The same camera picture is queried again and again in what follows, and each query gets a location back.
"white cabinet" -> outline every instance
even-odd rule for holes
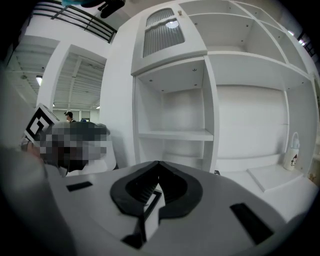
[[[206,53],[207,48],[186,12],[178,4],[171,4],[141,18],[131,74],[137,76],[163,64]]]

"person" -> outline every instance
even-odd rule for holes
[[[72,114],[72,112],[69,111],[69,112],[65,113],[65,115],[66,115],[66,119],[69,121],[69,123],[76,122],[76,120],[73,119],[74,114]]]

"white pillar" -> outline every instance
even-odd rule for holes
[[[61,41],[55,48],[48,64],[46,65],[42,83],[39,89],[36,104],[42,103],[51,111],[56,94],[57,82],[61,69],[68,56],[70,43]]]

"black slot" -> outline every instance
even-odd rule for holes
[[[85,181],[77,184],[67,185],[66,188],[69,190],[69,192],[72,192],[76,190],[82,190],[90,186],[92,186],[92,183],[89,181]]]
[[[268,226],[246,204],[237,203],[230,208],[256,245],[273,235]]]

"white wall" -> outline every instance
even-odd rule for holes
[[[53,110],[52,112],[60,120],[60,122],[67,121],[67,117],[65,115],[67,110]]]
[[[130,19],[130,17],[126,13],[119,13],[120,10],[112,13],[109,17],[101,19],[109,26],[113,27],[115,30],[118,30],[126,21]],[[98,19],[100,19],[100,12],[96,15]]]
[[[98,109],[90,110],[90,122],[98,124],[100,123],[99,118],[100,111]]]
[[[133,77],[131,64],[140,18],[146,9],[123,24],[111,44],[105,64],[100,98],[100,123],[111,132],[119,168],[136,164],[133,124]]]
[[[4,78],[2,68],[0,63],[0,144],[15,148],[19,145],[35,110]]]
[[[110,44],[96,35],[62,20],[43,16],[33,16],[25,35],[68,42],[104,58],[108,57],[110,49]]]

